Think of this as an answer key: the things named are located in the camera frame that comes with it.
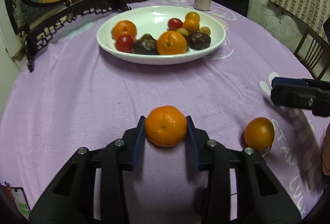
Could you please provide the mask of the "person's hand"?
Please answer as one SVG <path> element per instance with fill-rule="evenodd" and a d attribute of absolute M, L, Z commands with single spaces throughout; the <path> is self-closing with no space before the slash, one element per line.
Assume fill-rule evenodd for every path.
<path fill-rule="evenodd" d="M 322 169 L 325 175 L 330 175 L 330 124 L 327 127 L 323 139 Z"/>

